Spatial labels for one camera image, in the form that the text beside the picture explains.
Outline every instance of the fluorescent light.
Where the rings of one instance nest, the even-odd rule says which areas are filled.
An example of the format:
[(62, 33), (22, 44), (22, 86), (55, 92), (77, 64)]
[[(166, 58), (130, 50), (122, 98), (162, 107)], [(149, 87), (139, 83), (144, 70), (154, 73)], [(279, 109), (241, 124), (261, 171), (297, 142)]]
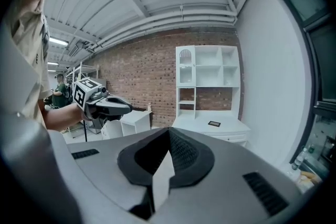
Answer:
[(69, 44), (69, 42), (59, 40), (59, 39), (56, 39), (56, 38), (52, 38), (52, 37), (49, 38), (49, 41), (52, 42), (52, 43), (63, 45), (63, 46), (67, 46)]

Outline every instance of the green shirt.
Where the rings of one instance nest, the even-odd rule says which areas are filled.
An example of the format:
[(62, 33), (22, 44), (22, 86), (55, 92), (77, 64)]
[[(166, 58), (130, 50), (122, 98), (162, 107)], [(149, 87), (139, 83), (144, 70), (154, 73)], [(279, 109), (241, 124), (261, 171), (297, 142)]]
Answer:
[(58, 108), (63, 108), (67, 104), (67, 99), (65, 98), (66, 87), (64, 83), (57, 85), (55, 92), (61, 92), (62, 95), (56, 96), (52, 95), (52, 104)]

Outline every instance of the person in background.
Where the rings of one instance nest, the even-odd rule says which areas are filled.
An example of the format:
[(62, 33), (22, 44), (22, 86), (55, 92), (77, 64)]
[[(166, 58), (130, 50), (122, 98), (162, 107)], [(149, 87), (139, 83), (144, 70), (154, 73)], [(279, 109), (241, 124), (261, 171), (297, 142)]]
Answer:
[(61, 131), (80, 120), (88, 120), (81, 108), (70, 104), (64, 108), (47, 111), (43, 99), (52, 94), (48, 82), (49, 30), (43, 13), (44, 0), (13, 0), (3, 18), (4, 27), (25, 60), (39, 76), (20, 111), (25, 117), (41, 123), (48, 130)]
[(52, 93), (52, 104), (55, 108), (60, 109), (67, 105), (66, 86), (64, 84), (64, 75), (57, 74), (57, 87)]

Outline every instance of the ceiling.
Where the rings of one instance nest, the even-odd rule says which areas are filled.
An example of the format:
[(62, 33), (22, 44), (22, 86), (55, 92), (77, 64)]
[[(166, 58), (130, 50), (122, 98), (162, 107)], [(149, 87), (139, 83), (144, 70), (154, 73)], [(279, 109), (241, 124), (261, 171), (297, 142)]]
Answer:
[(49, 61), (66, 70), (125, 40), (181, 27), (234, 27), (245, 0), (46, 0)]

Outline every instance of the cabinet door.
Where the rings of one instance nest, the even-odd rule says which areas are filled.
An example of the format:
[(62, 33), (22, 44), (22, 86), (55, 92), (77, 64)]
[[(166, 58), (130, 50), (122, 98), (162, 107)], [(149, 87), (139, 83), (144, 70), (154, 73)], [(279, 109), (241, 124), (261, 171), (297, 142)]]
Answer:
[(195, 87), (195, 46), (183, 46), (176, 48), (176, 86)]

